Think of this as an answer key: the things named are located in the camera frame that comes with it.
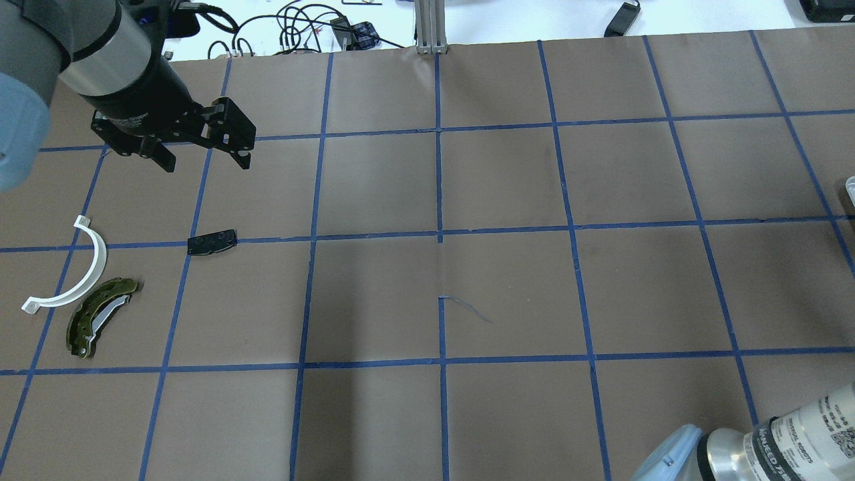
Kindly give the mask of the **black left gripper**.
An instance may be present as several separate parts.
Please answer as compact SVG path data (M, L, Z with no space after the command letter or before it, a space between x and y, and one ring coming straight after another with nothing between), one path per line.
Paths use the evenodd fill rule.
M175 155L163 145L165 142L186 141L220 150L231 156L239 168L250 168L257 134L254 123L228 97L217 98L208 107L195 106L153 134L126 133L100 112L94 112L91 128L120 156L141 155L167 173L174 173Z

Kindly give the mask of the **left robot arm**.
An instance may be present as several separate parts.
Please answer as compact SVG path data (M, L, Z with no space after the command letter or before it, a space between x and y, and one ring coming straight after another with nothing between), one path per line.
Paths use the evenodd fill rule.
M186 141L248 170L254 123L230 98L193 100L162 55L166 40L196 35L199 18L238 28L221 8L193 1L3 1L2 190L27 180L58 83L94 108L92 131L120 156L173 172L167 143Z

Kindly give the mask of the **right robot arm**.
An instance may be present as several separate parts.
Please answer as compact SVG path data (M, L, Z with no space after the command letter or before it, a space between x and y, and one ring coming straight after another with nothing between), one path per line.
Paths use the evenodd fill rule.
M852 480L853 383L751 432L693 424L675 430L633 480Z

